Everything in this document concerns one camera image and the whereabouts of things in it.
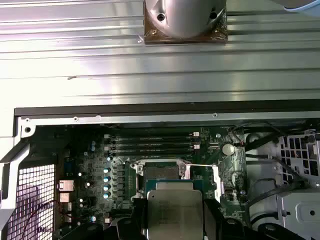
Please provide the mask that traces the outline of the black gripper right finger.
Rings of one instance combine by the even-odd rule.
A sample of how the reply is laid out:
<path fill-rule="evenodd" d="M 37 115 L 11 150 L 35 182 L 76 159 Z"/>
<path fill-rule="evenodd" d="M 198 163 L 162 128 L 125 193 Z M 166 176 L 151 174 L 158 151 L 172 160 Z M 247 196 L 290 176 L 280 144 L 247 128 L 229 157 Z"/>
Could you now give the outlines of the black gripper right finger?
<path fill-rule="evenodd" d="M 266 223 L 253 230 L 241 221 L 224 217 L 220 203 L 215 199 L 203 201 L 204 232 L 209 240 L 283 240 L 275 224 Z"/>

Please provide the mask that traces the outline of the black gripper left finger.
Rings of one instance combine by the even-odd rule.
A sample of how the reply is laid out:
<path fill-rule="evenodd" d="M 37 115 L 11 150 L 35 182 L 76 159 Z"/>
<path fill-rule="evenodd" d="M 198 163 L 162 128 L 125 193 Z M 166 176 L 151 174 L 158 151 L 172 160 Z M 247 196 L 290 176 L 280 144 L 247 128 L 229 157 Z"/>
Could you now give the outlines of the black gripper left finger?
<path fill-rule="evenodd" d="M 84 240 L 147 240 L 143 229 L 147 227 L 148 201 L 136 198 L 130 216 L 114 219 L 106 229 L 86 228 Z"/>

